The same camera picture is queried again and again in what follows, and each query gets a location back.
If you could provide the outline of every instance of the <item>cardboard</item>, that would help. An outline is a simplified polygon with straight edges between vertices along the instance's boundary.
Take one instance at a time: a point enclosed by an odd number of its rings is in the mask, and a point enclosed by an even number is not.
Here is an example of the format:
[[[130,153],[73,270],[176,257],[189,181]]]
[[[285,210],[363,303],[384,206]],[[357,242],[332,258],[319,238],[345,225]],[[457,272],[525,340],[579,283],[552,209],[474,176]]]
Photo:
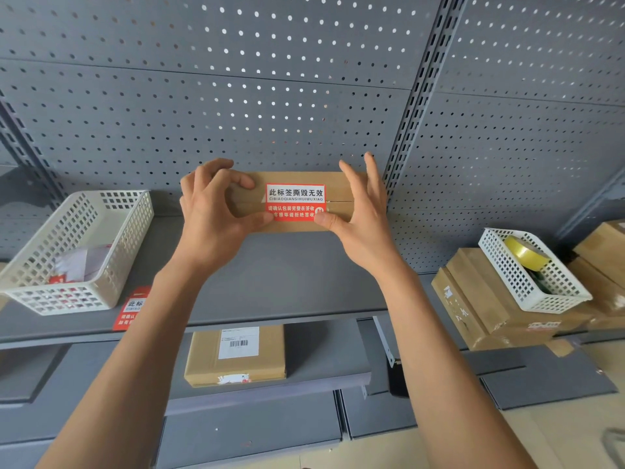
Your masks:
[[[254,212],[262,212],[266,205],[267,184],[324,184],[326,187],[326,210],[337,214],[345,221],[350,221],[354,212],[354,196],[349,181],[343,173],[326,172],[280,172],[263,171],[249,174],[256,187],[244,189],[231,186],[226,194],[226,201],[235,217],[243,217]],[[359,173],[366,180],[365,173]],[[324,231],[313,221],[309,222],[271,222],[261,232],[314,232]]]
[[[595,315],[587,324],[589,331],[604,329],[625,329],[625,316]]]
[[[606,316],[625,315],[625,289],[614,283],[582,257],[577,257],[568,266],[592,295],[585,301],[588,310],[596,309]]]
[[[574,251],[625,288],[625,219],[602,223]]]
[[[224,358],[222,351],[222,358],[219,358],[222,340],[229,339],[222,333],[232,330],[193,333],[189,356],[184,369],[184,379],[191,386],[198,387],[245,384],[286,378],[284,326],[243,329],[258,330],[257,355],[255,356]],[[253,336],[249,339],[246,338],[246,341],[247,345],[253,347]],[[224,345],[223,348],[229,350],[231,347]]]
[[[566,357],[568,354],[575,350],[573,344],[571,344],[567,339],[553,339],[545,343],[545,346],[553,352],[558,357]]]
[[[493,336],[508,337],[511,329],[552,334],[572,331],[592,317],[576,308],[559,315],[523,311],[479,248],[458,249],[447,268]]]
[[[523,329],[508,329],[505,335],[490,335],[473,305],[447,268],[439,269],[432,280],[432,287],[469,350],[535,346],[549,341],[555,333],[549,330],[532,332]]]

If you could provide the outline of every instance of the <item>pegboard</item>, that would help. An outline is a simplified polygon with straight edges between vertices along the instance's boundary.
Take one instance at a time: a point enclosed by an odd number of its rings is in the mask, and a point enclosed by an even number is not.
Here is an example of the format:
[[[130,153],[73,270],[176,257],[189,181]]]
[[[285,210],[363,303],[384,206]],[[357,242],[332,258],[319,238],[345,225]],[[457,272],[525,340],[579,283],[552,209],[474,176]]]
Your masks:
[[[203,161],[329,171],[371,150],[381,167],[408,92],[383,87],[5,61],[4,95],[65,192],[159,189]]]
[[[468,0],[453,42],[433,51],[439,77],[403,122],[387,171],[393,234],[417,271],[476,246],[486,226],[554,244],[625,163],[625,13],[581,1]],[[536,81],[538,71],[552,75]]]
[[[441,92],[625,104],[625,0],[470,0]]]
[[[440,0],[3,0],[6,59],[410,89]]]

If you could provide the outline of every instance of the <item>red sticker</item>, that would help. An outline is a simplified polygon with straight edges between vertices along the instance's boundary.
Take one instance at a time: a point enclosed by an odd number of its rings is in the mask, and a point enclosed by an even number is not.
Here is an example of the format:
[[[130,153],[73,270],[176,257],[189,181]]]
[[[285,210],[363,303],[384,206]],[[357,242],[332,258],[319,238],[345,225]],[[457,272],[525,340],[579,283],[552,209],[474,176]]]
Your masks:
[[[130,327],[145,304],[151,289],[152,286],[139,286],[132,292],[113,324],[113,331],[126,331]]]
[[[312,222],[326,211],[324,184],[267,184],[265,210],[278,222]]]

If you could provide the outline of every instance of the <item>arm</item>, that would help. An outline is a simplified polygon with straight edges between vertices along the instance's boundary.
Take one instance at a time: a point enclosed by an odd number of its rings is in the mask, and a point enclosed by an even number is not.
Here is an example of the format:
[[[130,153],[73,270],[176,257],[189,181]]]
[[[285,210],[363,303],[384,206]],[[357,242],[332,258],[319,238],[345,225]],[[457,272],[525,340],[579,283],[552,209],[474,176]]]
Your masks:
[[[254,181],[216,159],[181,181],[184,228],[149,297],[38,468],[148,467],[160,434],[178,347],[199,290],[230,261],[268,212],[235,219],[226,206],[231,182]]]
[[[316,215],[315,222],[336,233],[350,259],[378,281],[431,463],[442,468],[535,468],[449,338],[417,274],[399,255],[386,219],[386,190],[370,153],[365,162],[366,185],[340,163],[354,194],[350,223],[329,213]]]

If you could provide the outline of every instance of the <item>white plastic basket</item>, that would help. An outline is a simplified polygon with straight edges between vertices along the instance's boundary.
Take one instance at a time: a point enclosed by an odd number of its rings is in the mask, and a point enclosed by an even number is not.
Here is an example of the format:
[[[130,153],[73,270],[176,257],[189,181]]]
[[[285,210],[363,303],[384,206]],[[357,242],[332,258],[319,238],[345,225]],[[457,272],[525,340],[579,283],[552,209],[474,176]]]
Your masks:
[[[504,240],[509,235],[529,242],[551,258],[551,261],[541,269],[541,273],[554,294],[541,291],[519,260],[506,247]],[[579,280],[558,260],[547,245],[533,234],[520,230],[486,228],[479,240],[479,246],[524,311],[558,315],[583,301],[592,299],[592,295]]]
[[[115,307],[153,216],[148,191],[75,192],[0,273],[0,292],[43,316]],[[105,244],[94,279],[48,284],[55,257]]]

